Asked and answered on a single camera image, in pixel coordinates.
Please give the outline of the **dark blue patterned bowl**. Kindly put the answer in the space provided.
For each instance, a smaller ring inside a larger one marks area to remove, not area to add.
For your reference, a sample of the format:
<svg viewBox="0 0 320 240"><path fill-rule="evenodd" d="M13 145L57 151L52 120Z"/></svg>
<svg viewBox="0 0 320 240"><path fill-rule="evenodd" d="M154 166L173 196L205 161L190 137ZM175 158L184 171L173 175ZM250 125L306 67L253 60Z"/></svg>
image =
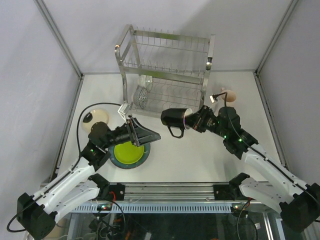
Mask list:
<svg viewBox="0 0 320 240"><path fill-rule="evenodd" d="M146 88L138 86L133 94L133 103L140 109L145 109L148 104L148 91Z"/></svg>

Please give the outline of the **black mug cream inside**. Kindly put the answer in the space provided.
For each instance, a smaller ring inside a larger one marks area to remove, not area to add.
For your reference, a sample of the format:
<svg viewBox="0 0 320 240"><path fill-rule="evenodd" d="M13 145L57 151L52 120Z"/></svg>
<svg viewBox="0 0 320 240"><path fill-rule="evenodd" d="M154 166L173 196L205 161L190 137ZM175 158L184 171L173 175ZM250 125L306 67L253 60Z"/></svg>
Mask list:
<svg viewBox="0 0 320 240"><path fill-rule="evenodd" d="M168 108L162 111L160 120L164 126L167 126L172 137L181 139L184 136L184 131L190 128L186 123L186 118L192 114L191 108ZM172 128L180 129L180 135L174 135Z"/></svg>

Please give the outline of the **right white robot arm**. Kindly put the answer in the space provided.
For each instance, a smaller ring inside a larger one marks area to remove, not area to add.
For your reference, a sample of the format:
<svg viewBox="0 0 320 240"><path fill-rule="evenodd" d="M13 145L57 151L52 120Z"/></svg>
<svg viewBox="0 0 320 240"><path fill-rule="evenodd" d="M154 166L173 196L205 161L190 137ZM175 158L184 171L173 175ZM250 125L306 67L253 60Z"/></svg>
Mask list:
<svg viewBox="0 0 320 240"><path fill-rule="evenodd" d="M291 230L301 233L320 217L319 184L306 183L274 161L258 140L241 127L240 116L233 107L220 108L218 115L205 105L197 112L187 109L183 124L199 133L210 131L222 137L228 152L260 173L272 188L246 176L239 184L241 194L279 213Z"/></svg>

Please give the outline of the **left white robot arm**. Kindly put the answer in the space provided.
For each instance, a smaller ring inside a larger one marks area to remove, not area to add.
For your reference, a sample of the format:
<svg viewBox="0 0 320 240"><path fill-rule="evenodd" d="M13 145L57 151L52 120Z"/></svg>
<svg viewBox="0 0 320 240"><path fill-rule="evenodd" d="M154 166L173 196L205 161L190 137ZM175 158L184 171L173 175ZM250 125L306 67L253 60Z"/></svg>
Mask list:
<svg viewBox="0 0 320 240"><path fill-rule="evenodd" d="M131 142L140 147L161 139L159 133L130 117L111 130L102 121L92 125L88 143L59 177L32 195L17 199L17 221L35 239L45 238L70 211L98 195L108 195L109 182L98 170L111 157L109 148Z"/></svg>

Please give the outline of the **stainless steel dish rack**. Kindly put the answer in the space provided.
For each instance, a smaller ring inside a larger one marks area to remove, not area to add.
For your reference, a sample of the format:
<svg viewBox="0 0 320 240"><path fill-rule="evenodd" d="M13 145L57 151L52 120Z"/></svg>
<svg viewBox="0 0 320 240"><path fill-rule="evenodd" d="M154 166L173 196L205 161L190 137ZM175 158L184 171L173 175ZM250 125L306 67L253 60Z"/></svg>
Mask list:
<svg viewBox="0 0 320 240"><path fill-rule="evenodd" d="M114 47L122 78L123 101L129 113L159 117L169 108L190 108L205 103L215 46L207 37L145 30L127 24ZM135 106L133 95L141 75L152 76L145 109Z"/></svg>

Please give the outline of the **teal patterned white bowl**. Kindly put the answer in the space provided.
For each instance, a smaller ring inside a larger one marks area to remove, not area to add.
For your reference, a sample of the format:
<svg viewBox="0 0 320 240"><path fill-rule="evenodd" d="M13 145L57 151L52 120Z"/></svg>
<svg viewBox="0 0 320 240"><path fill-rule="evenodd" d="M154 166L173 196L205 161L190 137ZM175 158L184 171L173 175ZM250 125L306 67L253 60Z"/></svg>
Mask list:
<svg viewBox="0 0 320 240"><path fill-rule="evenodd" d="M140 75L137 84L150 92L153 88L153 77L150 75Z"/></svg>

